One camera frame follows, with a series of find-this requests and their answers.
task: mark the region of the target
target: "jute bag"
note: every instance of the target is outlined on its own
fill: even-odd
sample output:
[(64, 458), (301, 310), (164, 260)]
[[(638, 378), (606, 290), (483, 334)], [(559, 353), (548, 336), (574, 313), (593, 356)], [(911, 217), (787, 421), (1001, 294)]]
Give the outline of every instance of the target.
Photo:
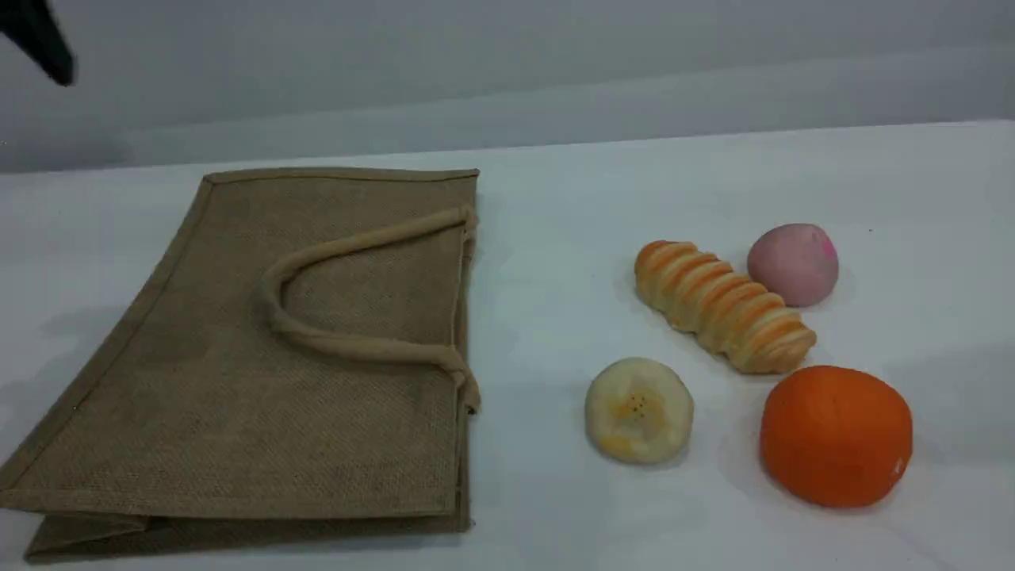
[(464, 531), (478, 171), (208, 174), (0, 469), (30, 562)]

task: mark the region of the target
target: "black object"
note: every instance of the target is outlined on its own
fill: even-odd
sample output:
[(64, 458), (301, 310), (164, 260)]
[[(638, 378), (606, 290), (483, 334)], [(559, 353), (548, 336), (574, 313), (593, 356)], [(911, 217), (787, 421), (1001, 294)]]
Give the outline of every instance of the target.
[(0, 31), (57, 83), (74, 82), (74, 56), (46, 0), (0, 0)]

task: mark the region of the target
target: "rope handle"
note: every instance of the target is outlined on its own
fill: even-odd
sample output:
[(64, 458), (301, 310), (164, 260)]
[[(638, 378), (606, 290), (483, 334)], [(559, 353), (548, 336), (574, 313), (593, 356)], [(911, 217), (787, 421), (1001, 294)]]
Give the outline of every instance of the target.
[(329, 258), (347, 256), (371, 247), (432, 233), (464, 224), (465, 239), (472, 236), (476, 214), (469, 206), (451, 208), (363, 233), (324, 241), (297, 249), (276, 261), (261, 276), (261, 298), (268, 306), (272, 331), (289, 342), (327, 355), (367, 363), (435, 365), (463, 386), (463, 400), (470, 414), (479, 412), (479, 385), (469, 366), (454, 347), (414, 344), (384, 338), (368, 338), (327, 332), (292, 317), (282, 306), (282, 288), (306, 267)]

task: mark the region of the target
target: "orange fruit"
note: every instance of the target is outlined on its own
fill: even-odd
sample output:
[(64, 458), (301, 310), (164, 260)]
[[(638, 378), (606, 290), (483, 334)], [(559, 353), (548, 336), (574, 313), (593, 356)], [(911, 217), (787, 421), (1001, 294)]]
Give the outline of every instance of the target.
[(761, 419), (761, 462), (808, 502), (874, 504), (902, 478), (912, 455), (912, 416), (873, 375), (808, 367), (775, 385)]

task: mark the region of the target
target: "pink bun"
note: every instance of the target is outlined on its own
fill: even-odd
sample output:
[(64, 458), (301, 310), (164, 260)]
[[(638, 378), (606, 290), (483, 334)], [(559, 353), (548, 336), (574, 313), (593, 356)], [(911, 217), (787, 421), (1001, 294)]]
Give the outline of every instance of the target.
[(747, 255), (751, 279), (782, 296), (786, 305), (806, 307), (831, 294), (838, 280), (838, 255), (823, 229), (792, 223), (769, 229)]

